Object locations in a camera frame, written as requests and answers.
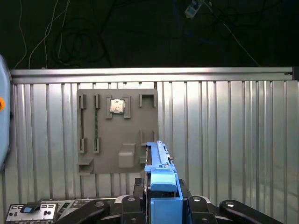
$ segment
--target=corrugated metal wall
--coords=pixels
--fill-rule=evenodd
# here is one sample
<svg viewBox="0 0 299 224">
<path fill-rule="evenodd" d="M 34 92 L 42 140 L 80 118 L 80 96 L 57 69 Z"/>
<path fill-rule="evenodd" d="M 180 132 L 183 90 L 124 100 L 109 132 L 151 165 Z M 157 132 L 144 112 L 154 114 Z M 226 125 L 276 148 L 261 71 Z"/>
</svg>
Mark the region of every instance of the corrugated metal wall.
<svg viewBox="0 0 299 224">
<path fill-rule="evenodd" d="M 298 223 L 296 81 L 13 85 L 0 220 L 11 203 L 132 192 L 139 173 L 77 175 L 76 92 L 155 87 L 159 137 L 194 195 L 215 204 L 233 198 L 282 222 Z"/>
</svg>

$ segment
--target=gray bracket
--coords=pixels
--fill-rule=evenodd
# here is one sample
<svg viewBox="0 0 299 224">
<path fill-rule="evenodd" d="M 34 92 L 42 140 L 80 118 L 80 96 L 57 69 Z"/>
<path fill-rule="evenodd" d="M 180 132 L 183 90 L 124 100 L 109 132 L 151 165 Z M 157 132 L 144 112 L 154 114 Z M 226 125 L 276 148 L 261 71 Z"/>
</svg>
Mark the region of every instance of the gray bracket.
<svg viewBox="0 0 299 224">
<path fill-rule="evenodd" d="M 77 98 L 79 174 L 140 172 L 146 142 L 158 138 L 157 90 L 78 90 Z M 117 99 L 120 113 L 110 108 Z"/>
</svg>

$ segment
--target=orange light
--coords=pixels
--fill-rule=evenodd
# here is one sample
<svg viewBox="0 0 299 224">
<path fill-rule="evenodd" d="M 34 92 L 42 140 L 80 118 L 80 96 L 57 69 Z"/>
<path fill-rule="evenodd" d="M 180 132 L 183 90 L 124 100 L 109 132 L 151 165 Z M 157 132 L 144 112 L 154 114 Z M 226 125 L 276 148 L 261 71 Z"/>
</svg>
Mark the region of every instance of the orange light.
<svg viewBox="0 0 299 224">
<path fill-rule="evenodd" d="M 5 101 L 2 97 L 0 97 L 0 111 L 4 110 L 5 108 Z"/>
</svg>

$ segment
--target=button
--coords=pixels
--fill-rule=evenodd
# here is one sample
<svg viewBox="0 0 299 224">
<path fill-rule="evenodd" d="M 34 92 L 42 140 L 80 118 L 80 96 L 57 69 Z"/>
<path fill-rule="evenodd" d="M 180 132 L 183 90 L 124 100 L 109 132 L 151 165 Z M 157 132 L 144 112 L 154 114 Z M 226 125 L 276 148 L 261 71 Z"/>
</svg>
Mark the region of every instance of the button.
<svg viewBox="0 0 299 224">
<path fill-rule="evenodd" d="M 25 212 L 25 213 L 30 213 L 31 210 L 32 210 L 32 208 L 30 208 L 30 207 L 26 207 L 26 208 L 24 208 L 24 212 Z"/>
<path fill-rule="evenodd" d="M 4 110 L 5 108 L 5 101 L 2 97 L 0 97 L 0 111 Z"/>
</svg>

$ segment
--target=gray pegboard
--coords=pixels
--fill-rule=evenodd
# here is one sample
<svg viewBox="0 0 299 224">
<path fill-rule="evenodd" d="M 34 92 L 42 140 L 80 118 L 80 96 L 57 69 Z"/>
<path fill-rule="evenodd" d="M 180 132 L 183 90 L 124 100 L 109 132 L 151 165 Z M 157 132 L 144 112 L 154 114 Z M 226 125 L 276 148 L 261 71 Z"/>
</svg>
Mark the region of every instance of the gray pegboard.
<svg viewBox="0 0 299 224">
<path fill-rule="evenodd" d="M 157 90 L 78 90 L 78 173 L 140 172 L 158 138 Z"/>
</svg>

